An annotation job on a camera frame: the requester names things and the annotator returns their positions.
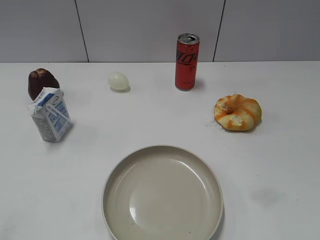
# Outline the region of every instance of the soda can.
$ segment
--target soda can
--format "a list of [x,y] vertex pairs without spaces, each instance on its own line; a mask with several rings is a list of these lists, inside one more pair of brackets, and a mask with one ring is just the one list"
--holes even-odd
[[192,33],[178,36],[176,44],[175,86],[179,90],[192,89],[196,83],[200,39]]

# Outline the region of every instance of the donut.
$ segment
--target donut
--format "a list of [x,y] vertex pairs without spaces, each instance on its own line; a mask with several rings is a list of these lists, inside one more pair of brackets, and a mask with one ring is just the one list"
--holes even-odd
[[262,110],[259,103],[240,94],[220,98],[214,106],[214,119],[225,129],[247,131],[260,121]]

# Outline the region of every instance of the plate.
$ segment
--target plate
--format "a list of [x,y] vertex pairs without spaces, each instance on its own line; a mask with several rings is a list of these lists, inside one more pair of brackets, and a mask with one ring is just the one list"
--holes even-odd
[[209,240],[223,213],[220,184],[195,154],[157,145],[125,157],[102,195],[115,240]]

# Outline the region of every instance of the egg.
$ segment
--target egg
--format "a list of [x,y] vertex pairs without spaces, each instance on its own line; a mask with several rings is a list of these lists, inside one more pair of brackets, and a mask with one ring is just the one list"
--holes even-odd
[[128,78],[121,72],[114,72],[109,75],[108,83],[112,90],[125,91],[129,89]]

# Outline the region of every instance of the plate rim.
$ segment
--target plate rim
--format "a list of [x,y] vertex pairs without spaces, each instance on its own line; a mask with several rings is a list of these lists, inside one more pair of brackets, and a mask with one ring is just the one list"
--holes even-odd
[[101,195],[101,210],[102,210],[102,217],[103,217],[103,221],[104,221],[104,224],[106,225],[107,227],[107,230],[109,232],[109,234],[112,236],[112,238],[114,240],[123,240],[123,239],[118,239],[114,233],[111,231],[110,227],[109,227],[109,224],[107,222],[107,218],[106,218],[106,215],[105,215],[105,208],[104,208],[104,196],[105,196],[105,191],[106,191],[106,187],[107,187],[107,183],[112,175],[112,173],[117,169],[117,167],[126,159],[128,158],[130,155],[133,155],[134,153],[137,153],[141,150],[144,150],[144,149],[148,149],[148,148],[154,148],[154,147],[170,147],[170,148],[176,148],[176,149],[180,149],[180,150],[183,150],[183,151],[186,151],[187,153],[189,154],[192,154],[194,155],[195,157],[197,157],[211,172],[211,174],[213,175],[217,185],[218,185],[218,188],[219,188],[219,193],[220,193],[220,202],[221,202],[221,205],[220,205],[220,213],[219,213],[219,218],[218,218],[218,221],[216,223],[216,226],[214,227],[212,233],[210,234],[210,238],[208,240],[210,240],[213,235],[216,233],[220,223],[221,223],[221,219],[222,219],[222,216],[223,216],[223,213],[224,213],[224,196],[223,196],[223,192],[222,192],[222,188],[221,188],[221,185],[220,185],[220,182],[215,174],[215,172],[212,170],[212,168],[201,158],[199,157],[197,154],[193,153],[192,151],[189,151],[183,147],[179,147],[179,146],[175,146],[175,145],[168,145],[168,144],[155,144],[155,145],[148,145],[148,146],[145,146],[145,147],[141,147],[135,151],[132,151],[131,153],[127,154],[125,157],[123,157],[113,168],[112,170],[110,171],[110,173],[108,174],[108,177],[106,178],[105,180],[105,183],[103,185],[103,189],[102,189],[102,195]]

